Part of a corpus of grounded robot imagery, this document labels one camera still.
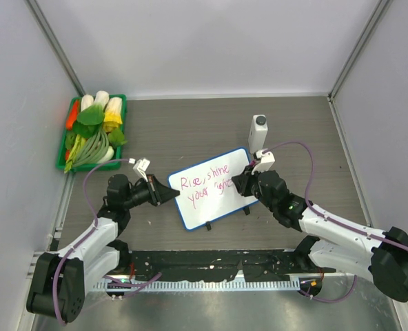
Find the white wall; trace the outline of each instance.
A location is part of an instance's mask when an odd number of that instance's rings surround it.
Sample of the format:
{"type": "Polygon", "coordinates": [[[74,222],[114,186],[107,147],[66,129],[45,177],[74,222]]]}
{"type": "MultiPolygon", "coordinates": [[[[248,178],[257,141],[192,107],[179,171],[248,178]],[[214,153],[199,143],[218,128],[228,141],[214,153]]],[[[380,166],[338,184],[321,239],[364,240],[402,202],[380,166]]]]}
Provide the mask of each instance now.
{"type": "Polygon", "coordinates": [[[337,106],[374,225],[408,233],[408,1],[393,1],[337,106]]]}
{"type": "Polygon", "coordinates": [[[69,80],[23,1],[0,0],[0,330],[16,330],[26,274],[63,188],[54,167],[69,80]]]}
{"type": "Polygon", "coordinates": [[[330,92],[378,0],[39,0],[91,93],[330,92]]]}

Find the carrot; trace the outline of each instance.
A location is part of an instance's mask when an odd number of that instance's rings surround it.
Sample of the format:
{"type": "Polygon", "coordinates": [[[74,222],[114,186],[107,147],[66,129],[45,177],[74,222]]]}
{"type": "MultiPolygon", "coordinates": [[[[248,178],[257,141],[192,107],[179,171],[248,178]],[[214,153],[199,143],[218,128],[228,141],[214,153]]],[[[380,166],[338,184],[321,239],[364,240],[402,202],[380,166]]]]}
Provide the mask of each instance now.
{"type": "Polygon", "coordinates": [[[71,111],[69,113],[68,119],[66,120],[66,129],[72,130],[77,115],[79,114],[79,100],[77,99],[72,105],[71,111]]]}

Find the metal frame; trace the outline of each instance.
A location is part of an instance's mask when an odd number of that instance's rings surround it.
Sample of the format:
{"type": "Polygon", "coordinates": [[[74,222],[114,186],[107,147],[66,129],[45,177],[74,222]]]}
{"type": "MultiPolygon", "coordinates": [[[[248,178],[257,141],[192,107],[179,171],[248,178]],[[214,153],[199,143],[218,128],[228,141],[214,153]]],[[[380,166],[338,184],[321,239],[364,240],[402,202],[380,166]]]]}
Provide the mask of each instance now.
{"type": "Polygon", "coordinates": [[[345,153],[345,157],[347,159],[347,163],[349,166],[349,171],[351,172],[351,177],[354,182],[354,186],[356,186],[357,197],[360,201],[360,206],[362,207],[363,215],[365,216],[365,220],[368,226],[373,226],[371,212],[369,211],[369,207],[365,200],[365,194],[363,192],[362,185],[359,181],[359,176],[357,175],[356,168],[354,167],[353,157],[348,147],[347,137],[345,135],[345,131],[343,130],[342,121],[340,120],[340,116],[337,112],[336,102],[333,101],[331,98],[328,98],[329,108],[331,109],[331,114],[333,115],[334,123],[337,127],[337,133],[339,134],[340,142],[342,143],[343,152],[345,153]]]}
{"type": "Polygon", "coordinates": [[[355,62],[359,58],[360,54],[362,53],[365,46],[368,44],[368,41],[371,39],[372,34],[377,28],[380,20],[385,15],[389,5],[392,3],[393,0],[379,0],[377,6],[374,8],[371,17],[365,28],[363,29],[361,35],[358,38],[357,44],[354,46],[351,54],[348,57],[348,60],[345,62],[343,66],[342,72],[339,74],[331,93],[329,94],[329,98],[334,100],[337,94],[339,93],[340,88],[342,87],[343,82],[347,78],[349,72],[353,68],[355,62]]]}
{"type": "Polygon", "coordinates": [[[68,57],[66,56],[63,48],[61,47],[59,40],[57,39],[56,35],[52,31],[48,20],[46,19],[44,13],[40,9],[37,0],[25,0],[26,5],[31,10],[32,16],[34,16],[36,22],[39,24],[40,29],[42,30],[45,38],[50,43],[51,48],[54,50],[57,59],[60,61],[63,69],[65,70],[68,78],[71,80],[72,85],[74,86],[75,90],[79,94],[79,96],[85,95],[85,89],[81,85],[77,74],[74,71],[74,68],[71,66],[68,57]]]}

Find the leafy green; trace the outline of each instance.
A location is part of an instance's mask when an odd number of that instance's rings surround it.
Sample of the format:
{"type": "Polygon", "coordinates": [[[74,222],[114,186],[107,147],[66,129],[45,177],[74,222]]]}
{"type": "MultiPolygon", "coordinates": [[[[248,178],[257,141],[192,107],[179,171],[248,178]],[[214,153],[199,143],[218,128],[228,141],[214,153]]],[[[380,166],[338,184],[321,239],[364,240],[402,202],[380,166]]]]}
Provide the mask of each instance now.
{"type": "Polygon", "coordinates": [[[65,173],[72,169],[72,166],[75,160],[75,156],[79,153],[79,150],[85,145],[85,143],[86,143],[86,139],[84,139],[80,135],[77,135],[77,137],[75,138],[74,147],[72,147],[71,152],[69,153],[68,160],[66,160],[65,170],[64,170],[65,173]]]}
{"type": "Polygon", "coordinates": [[[94,103],[92,106],[87,107],[83,112],[77,115],[77,121],[85,126],[96,126],[103,123],[105,119],[105,113],[103,106],[94,103]]]}
{"type": "Polygon", "coordinates": [[[118,128],[113,129],[113,131],[108,134],[108,139],[113,148],[120,147],[128,142],[125,140],[124,134],[118,128]]]}
{"type": "Polygon", "coordinates": [[[100,126],[101,124],[97,124],[95,126],[85,126],[84,124],[80,123],[77,120],[72,125],[72,131],[77,134],[80,134],[85,139],[89,139],[90,137],[97,133],[100,126]]]}
{"type": "Polygon", "coordinates": [[[65,147],[67,150],[70,150],[72,146],[74,145],[75,137],[77,137],[77,133],[73,131],[68,131],[66,133],[65,147]]]}

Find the green basket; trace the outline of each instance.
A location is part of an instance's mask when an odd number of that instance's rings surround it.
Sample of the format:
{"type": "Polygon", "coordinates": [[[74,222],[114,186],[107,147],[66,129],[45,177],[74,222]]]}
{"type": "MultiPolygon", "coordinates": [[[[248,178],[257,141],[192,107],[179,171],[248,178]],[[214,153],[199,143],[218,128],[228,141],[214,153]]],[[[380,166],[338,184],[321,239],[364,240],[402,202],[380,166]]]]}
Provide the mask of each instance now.
{"type": "MultiPolygon", "coordinates": [[[[126,112],[127,112],[127,109],[126,109],[126,96],[124,94],[113,94],[113,95],[109,96],[109,98],[114,98],[114,97],[121,98],[123,100],[123,103],[122,103],[122,106],[121,106],[121,120],[123,121],[123,125],[121,126],[121,131],[123,131],[123,133],[124,133],[124,125],[125,125],[126,112]]],[[[71,104],[69,106],[68,116],[69,116],[69,114],[71,112],[72,105],[74,104],[74,102],[76,100],[80,100],[80,103],[81,103],[81,98],[80,97],[73,98],[73,100],[71,100],[71,104]]],[[[61,139],[59,153],[57,155],[56,167],[57,167],[57,169],[60,169],[60,170],[64,170],[65,169],[65,164],[66,164],[66,161],[65,161],[66,132],[67,132],[67,130],[66,130],[66,127],[65,127],[64,130],[63,130],[63,137],[61,139]]],[[[114,157],[112,157],[112,159],[114,159],[114,160],[115,159],[121,159],[121,148],[122,147],[120,146],[115,150],[114,157]]],[[[75,168],[71,169],[70,171],[71,172],[89,171],[89,170],[93,169],[93,167],[95,167],[97,165],[98,164],[96,164],[96,163],[83,164],[83,165],[80,165],[79,167],[75,167],[75,168]]],[[[104,165],[103,167],[99,168],[99,170],[116,170],[116,169],[119,169],[120,167],[121,167],[121,162],[111,162],[111,163],[108,163],[108,164],[104,165]]]]}

